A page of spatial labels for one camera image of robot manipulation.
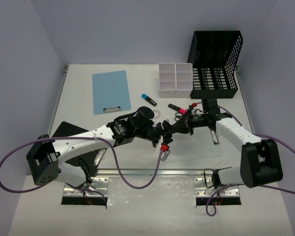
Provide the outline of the black handled scissors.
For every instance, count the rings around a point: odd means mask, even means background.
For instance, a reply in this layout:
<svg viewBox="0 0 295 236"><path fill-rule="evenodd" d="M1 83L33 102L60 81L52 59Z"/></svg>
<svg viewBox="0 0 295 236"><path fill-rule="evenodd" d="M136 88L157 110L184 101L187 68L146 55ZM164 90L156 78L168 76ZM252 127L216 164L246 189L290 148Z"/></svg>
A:
<svg viewBox="0 0 295 236"><path fill-rule="evenodd" d="M186 117L187 117L187 115L186 115L186 113L180 113L180 112L176 112L175 113L175 118L174 118L174 120L176 121L176 122L178 122L178 121L185 121L186 120Z"/></svg>

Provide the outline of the pink cap black highlighter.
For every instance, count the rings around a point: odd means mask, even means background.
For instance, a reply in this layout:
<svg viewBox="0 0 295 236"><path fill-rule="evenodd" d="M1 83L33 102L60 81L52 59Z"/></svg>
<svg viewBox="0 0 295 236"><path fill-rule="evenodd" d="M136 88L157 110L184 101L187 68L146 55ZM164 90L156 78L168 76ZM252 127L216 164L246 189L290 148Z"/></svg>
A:
<svg viewBox="0 0 295 236"><path fill-rule="evenodd" d="M183 108L180 108L180 107L178 107L178 106L176 106L176 105L174 105L174 104L168 104L168 107L169 108L171 108L172 110L174 110L174 111L176 111L176 112L178 112L178 113L180 113L180 114L185 114L186 113L186 110L185 109L183 109Z"/></svg>

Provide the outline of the blue cap black highlighter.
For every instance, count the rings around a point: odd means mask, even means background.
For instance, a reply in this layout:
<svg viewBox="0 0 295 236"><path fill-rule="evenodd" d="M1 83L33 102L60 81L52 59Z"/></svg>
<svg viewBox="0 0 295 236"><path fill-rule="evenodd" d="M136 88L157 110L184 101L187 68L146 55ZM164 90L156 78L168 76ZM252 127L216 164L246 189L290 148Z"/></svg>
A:
<svg viewBox="0 0 295 236"><path fill-rule="evenodd" d="M156 103L152 98L150 98L148 95L146 95L145 93L143 93L143 94L141 95L141 97L142 97L145 101L147 101L149 104L151 104L152 106L156 107L157 103Z"/></svg>

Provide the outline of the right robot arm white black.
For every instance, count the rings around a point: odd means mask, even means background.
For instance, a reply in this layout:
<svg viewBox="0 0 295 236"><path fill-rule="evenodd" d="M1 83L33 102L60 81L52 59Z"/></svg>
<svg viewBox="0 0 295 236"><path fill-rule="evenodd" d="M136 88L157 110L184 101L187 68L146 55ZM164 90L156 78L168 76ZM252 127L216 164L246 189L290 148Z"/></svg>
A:
<svg viewBox="0 0 295 236"><path fill-rule="evenodd" d="M240 152L240 163L212 171L209 186L214 193L221 193L231 184L253 188L282 180L278 145L273 139L262 139L247 131L234 116L220 111L215 98L202 99L201 104L201 115L192 113L196 107L192 104L174 124L163 122L163 144L171 143L175 133L193 135L195 128L200 127L208 127L211 132L227 139Z"/></svg>

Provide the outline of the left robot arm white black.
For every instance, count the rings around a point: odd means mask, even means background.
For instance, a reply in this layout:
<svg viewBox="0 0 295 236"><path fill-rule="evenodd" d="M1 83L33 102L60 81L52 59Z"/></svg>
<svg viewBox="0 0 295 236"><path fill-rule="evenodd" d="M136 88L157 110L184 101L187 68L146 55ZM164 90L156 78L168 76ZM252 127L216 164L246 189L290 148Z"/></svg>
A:
<svg viewBox="0 0 295 236"><path fill-rule="evenodd" d="M73 185L81 193L92 189L86 155L96 155L102 149L113 149L131 143L135 138L160 145L167 152L172 142L173 127L168 121L154 123L152 109L142 106L137 111L115 118L91 131L69 137L40 136L26 155L33 182L44 186L51 181Z"/></svg>

